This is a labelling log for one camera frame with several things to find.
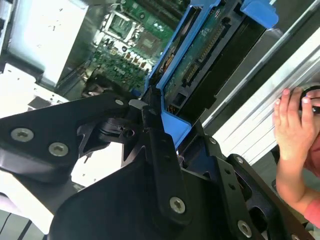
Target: pink sleeve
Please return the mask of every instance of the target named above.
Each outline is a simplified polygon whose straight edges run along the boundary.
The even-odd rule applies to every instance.
[[[320,228],[320,198],[313,200],[306,208],[304,213],[305,219]]]

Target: person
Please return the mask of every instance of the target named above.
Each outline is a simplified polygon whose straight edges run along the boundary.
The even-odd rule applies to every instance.
[[[274,134],[280,149],[276,171],[276,189],[280,197],[317,228],[320,228],[320,192],[306,186],[303,168],[320,177],[320,90],[302,98],[299,114],[300,87],[285,89],[274,106]]]

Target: hand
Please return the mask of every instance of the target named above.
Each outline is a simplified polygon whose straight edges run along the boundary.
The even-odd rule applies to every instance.
[[[279,144],[280,158],[285,161],[304,163],[320,131],[320,119],[319,116],[314,116],[309,97],[302,99],[300,119],[299,104],[302,92],[302,89],[297,87],[290,97],[290,90],[285,89],[281,99],[275,102],[275,139]]]
[[[309,91],[306,96],[311,99],[312,106],[320,107],[320,89]]]

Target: green circuit board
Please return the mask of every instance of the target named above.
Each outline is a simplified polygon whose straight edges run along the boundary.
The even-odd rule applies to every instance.
[[[123,8],[128,16],[144,27],[132,50],[156,63],[174,31],[133,0],[127,0]]]
[[[200,67],[201,62],[206,58],[224,30],[223,24],[217,24],[219,23],[219,17],[223,12],[223,7],[216,7],[211,11],[199,34],[194,39],[172,77],[165,85],[163,90],[165,100],[167,100],[171,93],[179,86],[187,86],[190,84],[190,81]]]
[[[177,0],[166,4],[182,8]],[[168,19],[180,21],[164,8],[160,10]],[[101,34],[104,36],[86,69],[87,75],[100,73],[127,91],[143,93],[146,76],[160,59],[174,30],[135,0],[126,0],[109,10]]]
[[[126,91],[136,89],[143,93],[147,70],[127,60],[125,56],[115,54],[113,49],[103,44],[99,45],[92,63],[87,69],[90,75],[93,71],[106,76],[108,79],[122,86]]]

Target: blue plastic bracket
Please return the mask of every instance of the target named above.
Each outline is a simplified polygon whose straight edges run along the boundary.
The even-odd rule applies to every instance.
[[[173,40],[175,39],[175,36],[179,33],[180,28],[183,25],[183,22],[185,21],[189,11],[191,10],[192,7],[200,7],[201,13],[198,15],[196,21],[194,22],[191,30],[189,31],[186,39],[180,46],[178,52],[176,53],[174,59],[172,60],[169,68],[166,70],[165,74],[162,76],[161,80],[159,83],[156,85],[158,89],[161,90],[161,118],[162,118],[162,123],[164,127],[164,131],[167,134],[170,134],[172,136],[174,146],[177,148],[180,143],[184,140],[184,138],[187,136],[187,134],[190,132],[192,126],[189,122],[169,113],[165,109],[165,103],[164,103],[164,87],[166,83],[169,81],[172,73],[175,71],[177,65],[185,55],[185,52],[188,50],[189,46],[192,44],[194,38],[197,36],[197,33],[199,32],[199,29],[201,29],[201,26],[205,22],[208,14],[210,13],[211,9],[213,7],[216,7],[220,4],[221,0],[191,0],[190,5],[187,8],[187,11],[185,12],[183,18],[181,19],[178,27],[176,28],[171,40],[169,41],[168,45],[166,46],[165,50],[163,51],[163,54],[156,64],[154,66],[151,74],[148,76],[148,79],[145,81],[145,91],[147,90],[149,86],[149,80],[152,77],[152,75],[155,73],[156,69],[158,68],[158,65],[162,63],[163,58],[165,57],[167,51],[169,50],[169,47]]]
[[[270,5],[269,0],[245,0],[240,10],[266,29],[272,28],[279,21],[276,8]]]

